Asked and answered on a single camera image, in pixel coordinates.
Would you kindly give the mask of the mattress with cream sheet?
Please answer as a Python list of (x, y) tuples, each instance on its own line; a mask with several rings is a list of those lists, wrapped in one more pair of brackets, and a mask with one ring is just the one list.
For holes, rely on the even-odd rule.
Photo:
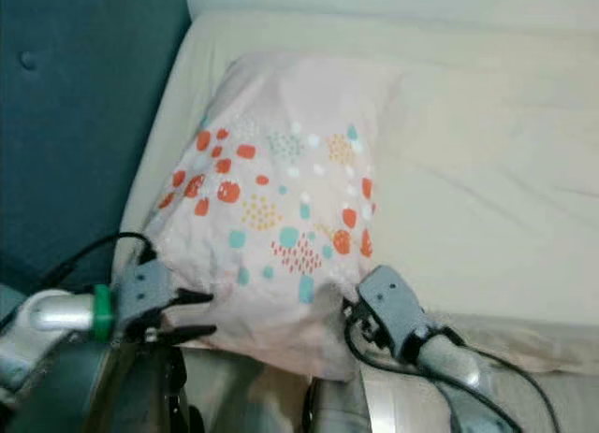
[(210, 11), (189, 27), (123, 225), (145, 233), (243, 55), (356, 58), (398, 70), (375, 150), (373, 269), (427, 310), (578, 327), (493, 354), (599, 376), (599, 39), (285, 11)]

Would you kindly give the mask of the pink pillow with dots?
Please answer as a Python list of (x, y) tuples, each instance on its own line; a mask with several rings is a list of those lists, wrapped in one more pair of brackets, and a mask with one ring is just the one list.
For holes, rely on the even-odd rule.
[(386, 65), (253, 53), (224, 74), (146, 226), (172, 286), (164, 310), (212, 325), (201, 346), (348, 381), (343, 305), (375, 266), (375, 150), (399, 79)]

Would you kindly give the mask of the silver robot right leg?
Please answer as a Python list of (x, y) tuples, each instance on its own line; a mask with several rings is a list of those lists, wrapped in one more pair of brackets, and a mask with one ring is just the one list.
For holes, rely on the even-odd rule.
[(362, 377), (348, 382), (314, 379), (305, 391), (300, 433), (372, 433)]

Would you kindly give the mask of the silver robot left leg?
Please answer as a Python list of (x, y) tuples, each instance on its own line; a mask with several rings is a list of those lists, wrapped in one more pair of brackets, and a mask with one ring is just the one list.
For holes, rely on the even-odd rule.
[(112, 351), (72, 344), (47, 376), (36, 433), (207, 433), (188, 402), (183, 352), (176, 348)]

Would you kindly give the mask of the silver robot leg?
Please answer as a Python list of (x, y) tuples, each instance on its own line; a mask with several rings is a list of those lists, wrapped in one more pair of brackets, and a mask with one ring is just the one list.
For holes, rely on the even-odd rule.
[(47, 376), (36, 433), (207, 433), (188, 402), (183, 352), (176, 348), (112, 351), (72, 344)]
[(348, 382), (314, 379), (305, 391), (300, 433), (372, 433), (362, 377)]

